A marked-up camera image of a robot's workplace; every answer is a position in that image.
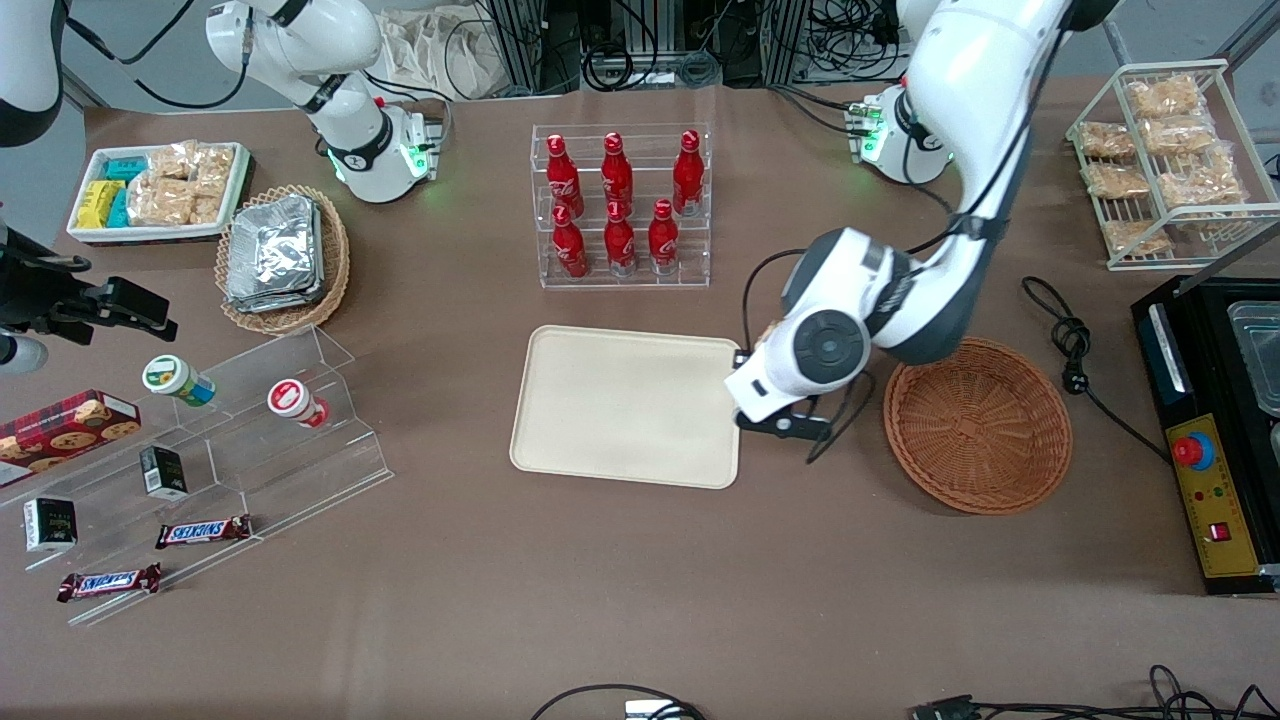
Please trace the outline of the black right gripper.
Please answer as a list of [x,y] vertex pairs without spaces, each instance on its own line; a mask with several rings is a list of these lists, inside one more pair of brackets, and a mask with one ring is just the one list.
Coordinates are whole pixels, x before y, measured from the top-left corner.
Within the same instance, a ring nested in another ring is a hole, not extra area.
[[[17,231],[5,231],[1,256],[1,327],[35,332],[88,346],[93,328],[76,313],[84,309],[91,284],[76,277],[91,264],[44,247]],[[96,300],[118,313],[118,325],[174,342],[178,324],[169,318],[168,299],[123,277],[109,277],[96,288]]]

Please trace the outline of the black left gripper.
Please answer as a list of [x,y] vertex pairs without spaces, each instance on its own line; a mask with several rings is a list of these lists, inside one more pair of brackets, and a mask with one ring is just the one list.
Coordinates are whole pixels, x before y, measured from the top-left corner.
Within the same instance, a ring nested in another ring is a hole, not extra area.
[[736,425],[781,439],[801,439],[812,443],[826,441],[832,434],[832,420],[817,414],[818,404],[794,404],[782,407],[763,420],[754,421],[741,410],[736,411]]

